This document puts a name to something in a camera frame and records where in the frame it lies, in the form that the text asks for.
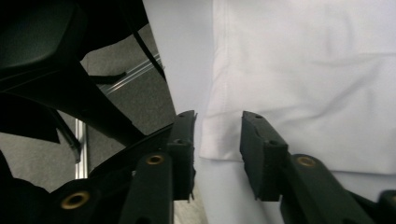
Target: white fabric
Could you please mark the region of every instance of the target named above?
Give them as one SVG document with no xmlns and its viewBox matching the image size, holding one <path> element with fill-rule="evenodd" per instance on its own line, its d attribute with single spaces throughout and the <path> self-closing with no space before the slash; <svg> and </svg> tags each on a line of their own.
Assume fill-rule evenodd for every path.
<svg viewBox="0 0 396 224">
<path fill-rule="evenodd" d="M 242 111 L 291 153 L 396 174 L 396 1 L 215 0 L 201 156 L 241 161 Z"/>
</svg>

